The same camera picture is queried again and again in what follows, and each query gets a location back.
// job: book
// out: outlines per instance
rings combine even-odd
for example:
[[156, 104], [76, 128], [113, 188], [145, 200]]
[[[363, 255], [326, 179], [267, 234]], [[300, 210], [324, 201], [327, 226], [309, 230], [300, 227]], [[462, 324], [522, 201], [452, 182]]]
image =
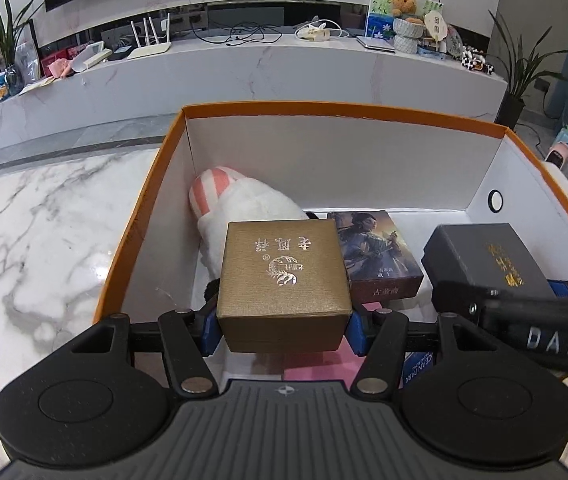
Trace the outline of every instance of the book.
[[417, 295], [424, 274], [386, 211], [331, 212], [328, 218], [336, 223], [353, 301]]

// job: gold box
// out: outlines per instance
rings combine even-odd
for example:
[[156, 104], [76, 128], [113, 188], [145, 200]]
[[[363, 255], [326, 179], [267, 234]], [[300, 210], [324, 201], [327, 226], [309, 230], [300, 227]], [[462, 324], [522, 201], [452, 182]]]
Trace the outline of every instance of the gold box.
[[228, 224], [217, 317], [231, 351], [336, 350], [351, 309], [334, 220]]

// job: black box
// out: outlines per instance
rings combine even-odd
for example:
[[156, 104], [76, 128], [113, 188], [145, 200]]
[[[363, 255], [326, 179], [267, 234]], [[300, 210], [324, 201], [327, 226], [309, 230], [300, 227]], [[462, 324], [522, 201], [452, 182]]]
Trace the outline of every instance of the black box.
[[424, 247], [421, 263], [433, 287], [459, 282], [522, 298], [555, 297], [510, 224], [439, 225]]

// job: white plush toy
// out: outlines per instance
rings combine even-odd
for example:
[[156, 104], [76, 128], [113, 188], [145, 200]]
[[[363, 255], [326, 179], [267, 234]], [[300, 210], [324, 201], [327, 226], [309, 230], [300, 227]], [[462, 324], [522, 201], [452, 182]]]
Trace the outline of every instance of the white plush toy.
[[213, 279], [222, 273], [228, 222], [304, 220], [308, 216], [272, 187], [219, 166], [202, 173], [190, 187], [190, 206], [206, 245], [206, 266]]

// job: small figurine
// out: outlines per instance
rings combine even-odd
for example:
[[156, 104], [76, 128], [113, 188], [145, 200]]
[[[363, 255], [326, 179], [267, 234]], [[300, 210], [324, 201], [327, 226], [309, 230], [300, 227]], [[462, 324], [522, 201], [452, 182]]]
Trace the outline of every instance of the small figurine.
[[495, 72], [495, 67], [486, 62], [484, 53], [471, 46], [464, 46], [464, 53], [462, 54], [462, 66], [468, 70], [478, 70], [491, 75]]

